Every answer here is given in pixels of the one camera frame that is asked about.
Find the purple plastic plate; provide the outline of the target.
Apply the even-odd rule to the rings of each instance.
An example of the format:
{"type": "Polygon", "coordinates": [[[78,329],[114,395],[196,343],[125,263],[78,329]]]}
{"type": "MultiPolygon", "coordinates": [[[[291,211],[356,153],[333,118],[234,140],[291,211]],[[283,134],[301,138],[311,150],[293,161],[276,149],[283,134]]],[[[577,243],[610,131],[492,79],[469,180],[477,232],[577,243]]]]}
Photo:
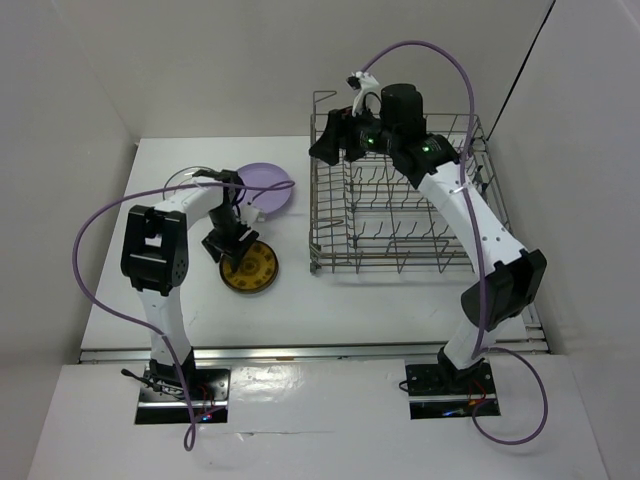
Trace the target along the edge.
{"type": "Polygon", "coordinates": [[[263,218],[269,218],[282,210],[293,193],[295,182],[281,167],[265,162],[250,163],[237,171],[246,185],[261,190],[246,190],[240,202],[242,210],[257,209],[263,218]]]}

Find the white plate dark rim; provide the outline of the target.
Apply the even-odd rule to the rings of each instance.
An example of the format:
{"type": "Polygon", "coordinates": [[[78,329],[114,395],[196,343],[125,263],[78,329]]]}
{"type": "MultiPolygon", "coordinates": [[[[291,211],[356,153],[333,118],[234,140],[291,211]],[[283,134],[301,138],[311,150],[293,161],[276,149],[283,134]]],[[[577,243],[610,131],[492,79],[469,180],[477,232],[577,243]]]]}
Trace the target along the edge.
{"type": "Polygon", "coordinates": [[[175,189],[177,186],[181,186],[184,184],[188,184],[192,177],[198,172],[211,172],[212,169],[210,167],[196,165],[182,168],[175,173],[173,173],[164,184],[165,188],[175,189]]]}

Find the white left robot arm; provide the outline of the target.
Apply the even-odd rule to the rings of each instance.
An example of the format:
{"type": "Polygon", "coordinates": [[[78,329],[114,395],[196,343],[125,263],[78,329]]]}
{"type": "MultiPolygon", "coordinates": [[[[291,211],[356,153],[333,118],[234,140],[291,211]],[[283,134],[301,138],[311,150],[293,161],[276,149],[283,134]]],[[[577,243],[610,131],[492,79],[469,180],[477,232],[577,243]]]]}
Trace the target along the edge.
{"type": "Polygon", "coordinates": [[[154,206],[136,205],[128,213],[121,271],[138,293],[145,322],[154,328],[150,378],[176,399],[193,394],[198,377],[180,296],[189,268],[188,231],[209,218],[212,230],[202,245],[214,262],[227,260],[236,271],[258,239],[239,208],[243,185],[235,171],[201,169],[173,196],[154,206]]]}

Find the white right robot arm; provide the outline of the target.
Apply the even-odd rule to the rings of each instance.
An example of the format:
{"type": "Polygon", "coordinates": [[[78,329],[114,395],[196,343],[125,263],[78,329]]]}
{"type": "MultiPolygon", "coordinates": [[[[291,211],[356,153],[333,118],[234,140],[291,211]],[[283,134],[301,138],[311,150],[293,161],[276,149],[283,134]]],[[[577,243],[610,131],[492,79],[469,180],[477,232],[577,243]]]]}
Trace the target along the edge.
{"type": "Polygon", "coordinates": [[[437,356],[438,384],[448,392],[460,391],[495,344],[501,325],[533,302],[547,260],[511,235],[468,177],[468,151],[427,131],[422,113],[405,114],[391,124],[368,110],[334,109],[309,149],[311,158],[329,166],[369,154],[390,158],[411,188],[439,212],[478,275],[461,296],[462,322],[437,356]]]}

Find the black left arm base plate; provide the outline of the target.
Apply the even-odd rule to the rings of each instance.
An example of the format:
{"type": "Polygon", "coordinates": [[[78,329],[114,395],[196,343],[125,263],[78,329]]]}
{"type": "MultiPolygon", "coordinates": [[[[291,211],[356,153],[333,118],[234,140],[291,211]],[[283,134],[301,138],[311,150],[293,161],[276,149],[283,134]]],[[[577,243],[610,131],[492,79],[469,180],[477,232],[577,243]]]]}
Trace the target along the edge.
{"type": "MultiPolygon", "coordinates": [[[[188,425],[184,393],[179,385],[153,380],[148,367],[142,375],[128,376],[141,383],[134,423],[136,425],[188,425]]],[[[224,424],[229,414],[231,371],[227,368],[198,369],[190,390],[194,415],[199,424],[224,424]]]]}

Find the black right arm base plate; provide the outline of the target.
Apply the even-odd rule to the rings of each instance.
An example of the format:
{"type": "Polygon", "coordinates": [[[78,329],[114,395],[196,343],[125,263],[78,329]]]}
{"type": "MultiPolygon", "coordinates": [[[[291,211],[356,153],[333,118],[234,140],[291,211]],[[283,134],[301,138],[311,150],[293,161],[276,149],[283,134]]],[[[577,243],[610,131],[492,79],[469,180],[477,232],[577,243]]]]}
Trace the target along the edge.
{"type": "Polygon", "coordinates": [[[405,372],[406,379],[398,387],[408,395],[412,420],[471,417],[476,407],[479,417],[501,415],[488,362],[467,379],[451,385],[445,383],[436,364],[409,364],[405,372]]]}

